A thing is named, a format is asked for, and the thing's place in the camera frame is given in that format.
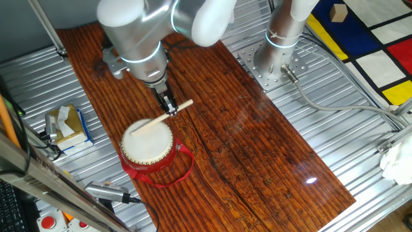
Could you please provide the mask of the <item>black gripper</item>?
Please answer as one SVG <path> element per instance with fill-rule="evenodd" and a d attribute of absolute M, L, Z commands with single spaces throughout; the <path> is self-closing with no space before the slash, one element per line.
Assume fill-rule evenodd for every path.
<path fill-rule="evenodd" d="M 169 84 L 167 82 L 152 85 L 151 90 L 164 113 L 167 115 L 177 113 L 178 105 L 175 97 L 170 96 Z"/>

